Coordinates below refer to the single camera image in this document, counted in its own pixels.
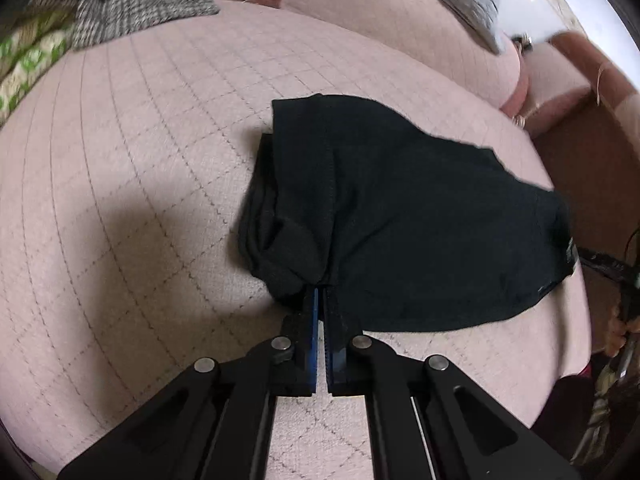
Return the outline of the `person right hand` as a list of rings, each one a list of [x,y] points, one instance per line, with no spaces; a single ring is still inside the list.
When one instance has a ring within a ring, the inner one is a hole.
[[[608,318],[608,325],[604,335],[604,354],[609,358],[615,358],[620,349],[626,344],[628,334],[640,332],[640,318],[623,322],[620,319],[620,308],[613,306]]]

